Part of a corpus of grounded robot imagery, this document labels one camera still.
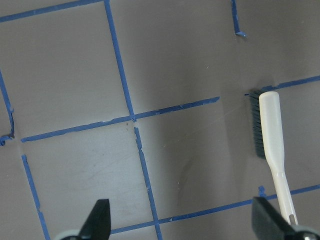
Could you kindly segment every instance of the tape piece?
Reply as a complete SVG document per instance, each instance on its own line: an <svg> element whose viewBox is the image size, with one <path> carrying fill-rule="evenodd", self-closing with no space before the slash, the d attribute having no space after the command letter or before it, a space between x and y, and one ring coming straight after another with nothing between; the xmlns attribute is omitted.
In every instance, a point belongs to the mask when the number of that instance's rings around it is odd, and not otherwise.
<svg viewBox="0 0 320 240"><path fill-rule="evenodd" d="M198 106L202 106L202 105L206 105L206 104L215 103L219 99L220 99L220 97L217 96L217 97L208 98L208 99L195 101L195 102L191 102L191 103L186 103L186 104L182 104L182 105L170 106L170 107L162 108L159 110L138 113L135 115L135 118L142 119L142 118L147 118L147 117L151 117L151 116L155 116L155 115L167 114L167 113L171 113L171 112L175 112L175 111L179 111L179 110L194 108L194 107L198 107Z"/></svg>
<svg viewBox="0 0 320 240"><path fill-rule="evenodd" d="M67 3L63 3L63 4L59 4L59 5L54 5L54 6L38 8L35 10L20 12L20 13L16 13L16 14L12 14L12 15L1 16L0 23L12 21L12 20L17 20L17 19L23 19L23 18L27 18L27 17L31 17L34 15L39 15L39 14L46 14L46 13L55 12L55 11L59 11L59 10L63 10L63 9L74 8L74 7L78 7L78 6L82 6L82 5L98 3L98 2L102 2L102 1L103 0L78 0L78 1L67 2Z"/></svg>
<svg viewBox="0 0 320 240"><path fill-rule="evenodd" d="M42 227L42 231L43 231L43 234L44 234L44 238L45 238L45 240L50 240L50 236L49 236L49 232L48 232L48 228L47 228L47 224L46 224L46 220L45 220L44 214L40 211L40 201L39 201L39 197L38 197L38 194L37 194L35 182L33 180L33 177L32 177L32 174L31 174L31 170L30 170L30 167L28 165L27 156L26 155L22 155L21 158L22 158L25 174L26 174L26 177L28 179L29 186L30 186L30 189L31 189L31 193L32 193L32 196L33 196L35 208L36 208L36 211L38 213L38 217L39 217L39 220L40 220L40 223L41 223L41 227Z"/></svg>
<svg viewBox="0 0 320 240"><path fill-rule="evenodd" d="M135 230L135 229L142 229L142 228L150 227L150 226L154 226L154 225L155 225L155 223L153 221L148 221L148 222L144 222L144 223L135 224L132 226L125 226L125 227L113 229L113 230L111 230L111 234L123 233L126 231L131 231L131 230Z"/></svg>
<svg viewBox="0 0 320 240"><path fill-rule="evenodd" d="M14 109L11 106L10 100L9 100L9 96L8 96L8 92L5 86L5 81L2 77L2 73L0 71L0 90L2 93L2 97L4 100L4 104L5 104L5 108L6 111L8 113L8 117L9 117L9 121L10 121L10 125L11 125L11 130L10 130L10 134L5 135L5 136L1 136L0 137L0 146L4 146L6 144L6 140L12 140L12 138L15 137L15 122L14 122L14 118L12 113L14 112Z"/></svg>
<svg viewBox="0 0 320 240"><path fill-rule="evenodd" d="M264 186L259 186L258 187L258 190L259 190L259 197L263 197L263 198L265 198L266 196L267 196L267 194L265 194L265 187Z"/></svg>
<svg viewBox="0 0 320 240"><path fill-rule="evenodd" d="M51 132L47 132L39 135L28 136L28 137L22 138L21 142L25 143L25 142L31 142L31 141L36 141L40 139L47 139L47 138L60 136L60 135L64 135L72 132L80 132L83 130L95 129L95 128L104 127L112 124L123 123L127 121L131 121L130 116L123 116L123 117L112 119L111 121L99 121L99 122L95 122L87 125L75 126L75 127L70 127L62 130L57 130L57 131L51 131Z"/></svg>
<svg viewBox="0 0 320 240"><path fill-rule="evenodd" d="M296 194L306 193L306 192L315 191L315 190L320 190L320 185L313 185L313 186L308 186L308 187L292 190L292 191L290 191L290 193L292 195L296 195ZM276 198L277 198L276 194L273 194L273 195L266 197L267 200L276 199ZM203 210L203 211L197 211L197 212L188 213L188 214L184 214L184 215L178 215L178 216L172 216L172 217L159 219L159 223L166 224L166 223L173 222L173 221L196 218L199 216L212 214L212 213L216 213L216 212L221 212L224 210L229 210L229 209L242 207L242 206L246 206L246 205L250 205L250 204L252 204L251 199L232 203L232 204L225 205L225 206L219 206L219 207L215 207L215 208L211 208L211 209L207 209L207 210ZM136 224L136 225L117 228L117 229L112 230L111 232L113 234L122 233L122 232L131 231L131 230L135 230L135 229L149 227L149 226L152 226L153 223L154 223L153 221L144 222L144 223L140 223L140 224Z"/></svg>
<svg viewBox="0 0 320 240"><path fill-rule="evenodd" d="M247 34L244 31L240 31L240 27L239 27L236 0L231 0L231 5L232 5L232 19L233 19L234 33L238 36L245 38Z"/></svg>
<svg viewBox="0 0 320 240"><path fill-rule="evenodd" d="M119 70L119 74L120 74L120 79L121 79L121 83L122 83L126 106L129 110L129 115L130 115L131 119L135 122L136 118L135 118L134 108L132 106L132 102L131 102L131 98L130 98L128 83L127 83L125 69L124 69L124 65L122 62L121 54L120 54L120 47L119 47L119 43L118 43L118 39L117 39L116 28L115 28L115 24L114 24L114 19L112 17L109 0L104 1L104 7L105 7L105 12L106 12L106 17L107 17L108 23L109 23L115 58L116 58L116 62L118 65L118 70Z"/></svg>
<svg viewBox="0 0 320 240"><path fill-rule="evenodd" d="M154 195L152 193L152 188L151 188L150 178L149 178L149 174L148 174L145 154L142 151L141 137L140 137L139 129L137 127L134 128L134 133L136 136L135 141L136 141L136 145L137 145L138 151L139 151L139 157L140 157L142 172L143 172L143 176L144 176L144 182L145 182L145 186L146 186L149 201L150 201L150 207L151 207L151 213L152 213L152 217L153 217L155 232L157 235L157 239L162 240L163 238L162 238L162 233L161 233L160 224L159 224L159 220L158 220L155 199L154 199Z"/></svg>
<svg viewBox="0 0 320 240"><path fill-rule="evenodd" d="M7 140L12 140L9 136L0 136L0 146L6 145Z"/></svg>
<svg viewBox="0 0 320 240"><path fill-rule="evenodd" d="M273 91L273 90L277 90L277 89L284 89L284 88L289 88L292 86L313 83L313 82L317 82L317 81L320 81L320 75L319 76L312 76L312 77L308 77L308 78L304 78L304 79L299 79L299 80L294 80L294 81L283 82L283 83L278 84L277 86L272 86L272 85L264 86L261 90Z"/></svg>

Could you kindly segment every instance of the cleaning brush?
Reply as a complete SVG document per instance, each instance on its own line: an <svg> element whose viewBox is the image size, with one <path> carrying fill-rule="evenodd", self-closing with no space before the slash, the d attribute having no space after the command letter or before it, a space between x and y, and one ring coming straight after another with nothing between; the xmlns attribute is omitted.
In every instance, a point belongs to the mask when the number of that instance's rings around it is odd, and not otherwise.
<svg viewBox="0 0 320 240"><path fill-rule="evenodd" d="M296 212L285 174L279 94L275 91L254 91L250 94L250 101L256 153L258 157L266 159L271 169L282 217L289 224L297 225Z"/></svg>

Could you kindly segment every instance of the brush head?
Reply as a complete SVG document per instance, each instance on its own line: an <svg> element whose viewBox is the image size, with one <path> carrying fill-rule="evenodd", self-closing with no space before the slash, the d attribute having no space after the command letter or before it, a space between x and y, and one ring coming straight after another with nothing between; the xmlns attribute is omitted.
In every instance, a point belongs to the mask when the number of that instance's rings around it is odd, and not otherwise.
<svg viewBox="0 0 320 240"><path fill-rule="evenodd" d="M266 159L264 139L262 135L261 118L260 118L260 106L259 106L259 96L265 93L262 90L252 91L250 96L251 112L252 112L252 129L253 129L253 139L255 152L259 158Z"/></svg>

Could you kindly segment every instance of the white plastic handle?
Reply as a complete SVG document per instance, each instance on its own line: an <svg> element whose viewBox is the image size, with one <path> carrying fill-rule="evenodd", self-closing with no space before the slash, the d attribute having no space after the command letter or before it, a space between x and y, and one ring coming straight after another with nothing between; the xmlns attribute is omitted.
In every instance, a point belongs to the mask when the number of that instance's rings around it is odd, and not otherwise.
<svg viewBox="0 0 320 240"><path fill-rule="evenodd" d="M271 169L282 217L298 224L286 174L279 94L268 91L259 96L260 118L265 158Z"/></svg>

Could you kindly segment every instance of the blue painter's tape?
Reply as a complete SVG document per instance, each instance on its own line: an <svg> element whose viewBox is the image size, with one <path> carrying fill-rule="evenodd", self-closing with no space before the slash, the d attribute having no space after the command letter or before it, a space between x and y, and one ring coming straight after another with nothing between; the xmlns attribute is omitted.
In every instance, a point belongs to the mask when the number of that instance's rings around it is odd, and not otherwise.
<svg viewBox="0 0 320 240"><path fill-rule="evenodd" d="M26 177L28 179L29 186L30 186L30 189L31 189L31 193L32 193L32 196L33 196L33 200L34 200L34 204L35 204L35 207L36 207L36 211L38 213L38 217L39 217L39 220L40 220L40 223L41 223L41 227L42 227L42 231L43 231L43 234L44 234L44 238L45 238L45 240L50 240L50 236L49 236L47 224L46 224L46 221L45 221L45 217L44 217L43 213L40 211L40 201L39 201L39 197L38 197L38 194L37 194L37 190L36 190L36 186L35 186L34 180L32 178L31 170L30 170L30 167L28 165L27 156L26 155L22 155L21 158L22 158L25 174L26 174Z"/></svg>
<svg viewBox="0 0 320 240"><path fill-rule="evenodd" d="M0 136L0 146L4 146L7 140L12 140L9 136Z"/></svg>
<svg viewBox="0 0 320 240"><path fill-rule="evenodd" d="M308 187L292 190L290 192L291 192L292 195L295 195L295 194L306 193L306 192L310 192L310 191L314 191L314 190L320 190L320 185L308 186ZM267 200L272 200L272 199L276 199L277 195L273 194L273 195L270 195L270 196L266 196L265 198ZM215 207L215 208L211 208L211 209L207 209L207 210L203 210L203 211L197 211L197 212L188 213L188 214L184 214L184 215L178 215L178 216L163 218L163 219L159 219L158 222L159 222L159 224L165 224L165 223L170 223L170 222L173 222L173 221L196 218L196 217L200 217L200 216L203 216L203 215L217 213L217 212L221 212L221 211L224 211L224 210L229 210L229 209L242 207L242 206L246 206L246 205L250 205L250 204L252 204L252 200L251 199L250 200L236 202L236 203L232 203L232 204L229 204L229 205L219 206L219 207ZM153 221L144 222L144 223L140 223L140 224L137 224L137 225L117 228L117 229L112 230L111 233L112 234L122 233L122 232L130 231L130 230L134 230L134 229L149 227L149 226L152 226L153 224L154 224Z"/></svg>
<svg viewBox="0 0 320 240"><path fill-rule="evenodd" d="M80 132L83 130L99 128L99 127L123 123L123 122L127 122L127 121L131 121L131 117L129 117L129 116L118 117L118 118L115 118L111 121L100 121L100 122L95 122L95 123L91 123L91 124L87 124L87 125L75 126L75 127L70 127L70 128L58 130L58 131L51 131L51 132L47 132L47 133L43 133L43 134L39 134L39 135L28 136L28 137L22 138L21 142L25 143L25 142L29 142L29 141L47 139L47 138L51 138L54 136L64 135L64 134L68 134L68 133L72 133L72 132Z"/></svg>
<svg viewBox="0 0 320 240"><path fill-rule="evenodd" d="M240 201L240 202L236 202L236 203L232 203L232 204L228 204L228 205L224 205L224 206L219 206L219 207L215 207L215 208L211 208L211 209L207 209L207 210L203 210L203 211L197 211L197 212L188 213L188 214L184 214L184 215L160 219L159 223L165 224L165 223L174 222L174 221L178 221L178 220L195 218L195 217L199 217L199 216L203 216L203 215L207 215L207 214L221 212L221 211L228 210L228 209L234 209L237 207L250 205L251 203L252 203L251 199L245 200L245 201Z"/></svg>
<svg viewBox="0 0 320 240"><path fill-rule="evenodd" d="M182 105L162 108L162 109L159 109L159 110L138 113L138 114L135 115L135 118L136 119L142 119L142 118L151 117L151 116L155 116L155 115L166 114L166 113L175 112L175 111L179 111L179 110L194 108L194 107L198 107L198 106L202 106L202 105L206 105L206 104L215 103L219 99L220 99L220 97L217 96L217 97L208 98L208 99L195 101L195 102L191 102L191 103L186 103L186 104L182 104Z"/></svg>
<svg viewBox="0 0 320 240"><path fill-rule="evenodd" d="M8 113L8 117L9 117L9 121L10 121L10 125L11 125L11 130L10 130L10 134L7 136L1 136L0 137L0 146L4 146L6 144L6 140L12 140L12 138L14 138L15 136L15 122L14 122L14 117L12 115L12 113L14 112L14 109L11 106L10 100L9 100L9 96L7 93L7 89L5 86L5 81L2 77L2 73L0 71L0 90L2 93L2 97L4 100L4 104L5 104L5 108L6 111Z"/></svg>
<svg viewBox="0 0 320 240"><path fill-rule="evenodd" d="M139 113L139 114L134 115L134 117L132 117L132 116L118 117L118 118L115 118L111 121L100 121L100 122L95 122L95 123L91 123L91 124L87 124L87 125L75 126L75 127L70 127L70 128L66 128L66 129L62 129L62 130L52 131L52 132L47 132L47 133L43 133L43 134L39 134L39 135L28 136L28 137L22 138L21 142L25 143L25 142L29 142L29 141L37 141L37 140L41 140L41 139L51 138L54 136L64 135L67 133L79 132L79 131L83 131L83 130L89 130L89 129L99 128L99 127L103 127L103 126L108 126L108 125L112 125L112 124L123 123L123 122L131 121L132 119L136 120L136 119L146 118L146 117L150 117L150 116L154 116L154 115L166 114L166 113L170 113L170 112L174 112L174 111L194 108L194 107L198 107L198 106L202 106L202 105L206 105L206 104L215 103L219 99L220 99L220 97L217 96L217 97L204 99L204 100L200 100L200 101L195 101L195 102L191 102L191 103L186 103L186 104L182 104L182 105L171 106L171 107L167 107L167 108L163 108L163 109L159 109L159 110Z"/></svg>
<svg viewBox="0 0 320 240"><path fill-rule="evenodd" d="M132 102L131 102L131 98L130 98L128 83L127 83L125 69L124 69L124 65L122 62L121 54L120 54L120 47L119 47L119 43L118 43L118 39L117 39L116 28L115 28L115 24L114 24L114 19L112 17L109 0L104 1L104 6L105 6L106 17L108 19L109 28L110 28L110 32L111 32L111 38L112 38L115 58L116 58L116 62L118 65L118 70L119 70L119 74L120 74L120 79L121 79L121 83L122 83L126 106L129 110L129 115L130 115L131 119L135 122L136 119L135 119L134 108L132 106Z"/></svg>
<svg viewBox="0 0 320 240"><path fill-rule="evenodd" d="M151 207L151 212L152 212L155 232L156 232L156 235L157 235L157 239L158 240L162 240L162 233L161 233L160 224L159 224L159 220L158 220L158 214L157 214L155 199L154 199L154 195L152 193L152 188L151 188L150 178L149 178L149 174L148 174L145 154L142 151L141 137L140 137L139 129L137 127L134 128L134 133L135 133L135 136L136 136L136 140L135 141L136 141L136 145L137 145L138 151L139 151L140 162L141 162L142 172L143 172L143 176L144 176L144 182L145 182L145 186L147 188L147 193L148 193L148 197L149 197L149 201L150 201L150 207Z"/></svg>
<svg viewBox="0 0 320 240"><path fill-rule="evenodd" d="M267 194L265 193L265 187L264 186L259 186L259 196L265 198L267 196Z"/></svg>
<svg viewBox="0 0 320 240"><path fill-rule="evenodd" d="M20 13L8 15L8 16L1 16L0 23L27 18L34 15L39 15L39 14L46 14L46 13L55 12L63 9L74 8L82 5L98 3L102 1L103 0L78 0L78 1L67 2L59 5L43 7L43 8L31 10L31 11L20 12Z"/></svg>
<svg viewBox="0 0 320 240"><path fill-rule="evenodd" d="M288 88L288 87L292 87L292 86L313 83L313 82L317 82L317 81L320 81L320 76L312 76L312 77L308 77L308 78L304 78L304 79L287 81L287 82L280 83L277 86L271 86L271 85L264 86L262 88L262 90L263 91L273 91L273 90L277 90L277 89L283 89L283 88Z"/></svg>
<svg viewBox="0 0 320 240"><path fill-rule="evenodd" d="M131 226L125 226L125 227L121 227L121 228L117 228L117 229L112 229L111 234L123 233L126 231L141 229L141 228L150 227L150 226L154 226L154 225L155 225L155 223L153 221L148 221L148 222L144 222L144 223L140 223L140 224L135 224L135 225L131 225Z"/></svg>
<svg viewBox="0 0 320 240"><path fill-rule="evenodd" d="M240 31L239 21L238 21L238 12L237 12L237 4L236 0L231 0L232 5L232 18L233 18L233 26L234 26L234 33L238 36L246 37L246 33Z"/></svg>

